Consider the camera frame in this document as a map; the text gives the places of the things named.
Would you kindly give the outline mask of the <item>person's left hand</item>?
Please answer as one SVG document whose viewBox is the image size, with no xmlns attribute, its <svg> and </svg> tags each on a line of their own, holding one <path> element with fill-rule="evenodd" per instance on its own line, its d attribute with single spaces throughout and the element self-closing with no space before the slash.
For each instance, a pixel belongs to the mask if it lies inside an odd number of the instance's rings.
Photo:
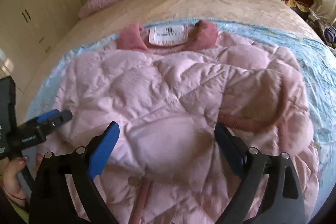
<svg viewBox="0 0 336 224">
<path fill-rule="evenodd" d="M 19 183 L 18 173 L 25 168 L 27 163 L 26 156 L 16 157 L 12 160 L 8 158 L 1 160 L 1 188 L 9 200 L 22 208 L 27 202 L 27 195 Z"/>
</svg>

